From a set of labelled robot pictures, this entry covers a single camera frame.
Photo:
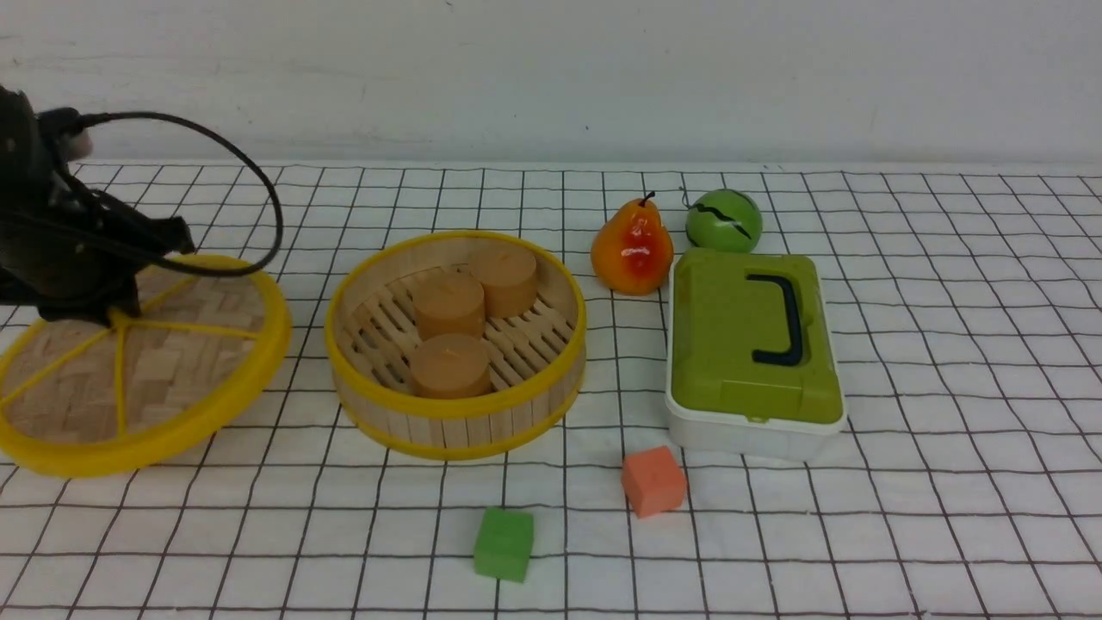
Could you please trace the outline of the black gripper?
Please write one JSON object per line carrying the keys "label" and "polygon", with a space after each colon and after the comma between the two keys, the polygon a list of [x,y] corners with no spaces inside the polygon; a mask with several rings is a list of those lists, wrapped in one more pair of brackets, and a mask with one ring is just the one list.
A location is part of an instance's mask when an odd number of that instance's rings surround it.
{"label": "black gripper", "polygon": [[[114,312],[141,315],[138,264],[87,242],[115,224],[68,180],[71,161],[90,154],[91,138],[74,108],[34,111],[28,95],[3,88],[3,305],[35,307],[43,320],[110,326]],[[129,238],[169,255],[196,251],[180,216],[143,215]]]}

